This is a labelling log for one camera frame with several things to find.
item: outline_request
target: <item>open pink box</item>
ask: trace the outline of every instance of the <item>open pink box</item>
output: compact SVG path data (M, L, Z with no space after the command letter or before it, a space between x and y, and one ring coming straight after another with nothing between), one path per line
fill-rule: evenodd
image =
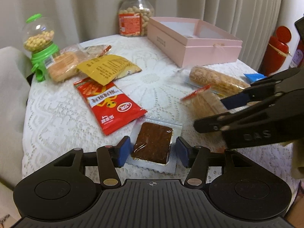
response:
M242 41L199 19L151 17L148 39L179 67L235 62Z

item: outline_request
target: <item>table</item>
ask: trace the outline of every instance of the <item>table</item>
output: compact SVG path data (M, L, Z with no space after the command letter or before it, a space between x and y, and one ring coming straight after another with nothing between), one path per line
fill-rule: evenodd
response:
M180 98L192 92L194 87L186 84L177 73L177 66L147 38L126 38L113 35L84 42L83 47L98 44L112 45L116 54L136 63L142 72L115 81L116 85L148 115L183 124L182 136L191 145L203 145L211 150L224 144L221 138L209 138L197 133L193 117ZM241 61L215 64L211 69L241 79L243 73L255 73ZM114 132L103 135L93 114L73 83L84 76L77 76L60 84L50 80L38 83L33 79L29 92L24 123L22 175L26 177L69 150L81 147L84 152L95 151L100 146L116 145L123 136L130 135L134 122ZM246 157L262 165L288 183L293 199L298 180L290 176L291 145L278 144L239 149ZM180 178L185 180L189 170L177 163L174 175L165 175L129 164L117 169L122 183L127 178ZM98 182L96 167L88 167L87 176ZM220 167L210 167L207 181L220 175Z

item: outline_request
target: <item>curtain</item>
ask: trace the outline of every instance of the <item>curtain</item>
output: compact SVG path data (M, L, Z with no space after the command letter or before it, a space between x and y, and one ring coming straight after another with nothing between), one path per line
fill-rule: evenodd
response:
M150 0L157 16L203 19L243 40L239 59L258 69L281 0ZM55 21L60 48L118 33L121 0L0 0L0 48L22 47L22 28L35 13Z

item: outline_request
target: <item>beige chair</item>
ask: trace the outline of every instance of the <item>beige chair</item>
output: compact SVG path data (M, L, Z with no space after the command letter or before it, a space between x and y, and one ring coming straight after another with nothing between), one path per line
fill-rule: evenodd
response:
M21 51L0 49L0 218L20 215L13 201L13 189L21 180L22 136L30 86L25 79L31 62Z

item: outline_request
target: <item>ribbed gray surface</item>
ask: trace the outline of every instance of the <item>ribbed gray surface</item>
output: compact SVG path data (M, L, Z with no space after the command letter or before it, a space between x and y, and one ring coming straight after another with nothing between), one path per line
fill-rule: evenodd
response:
M86 213L71 220L39 222L24 218L15 228L292 228L282 218L244 222L217 211L200 190L179 180L127 180L105 190Z

